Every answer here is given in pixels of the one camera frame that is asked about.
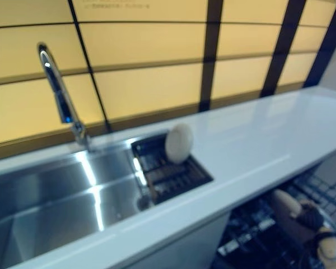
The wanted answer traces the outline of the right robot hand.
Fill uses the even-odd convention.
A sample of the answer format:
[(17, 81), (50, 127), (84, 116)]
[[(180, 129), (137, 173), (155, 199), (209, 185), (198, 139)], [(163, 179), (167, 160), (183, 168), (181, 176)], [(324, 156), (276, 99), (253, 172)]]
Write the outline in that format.
[(317, 233), (324, 226), (324, 217), (317, 205), (308, 200), (301, 200), (298, 213), (291, 211), (290, 218), (303, 227)]

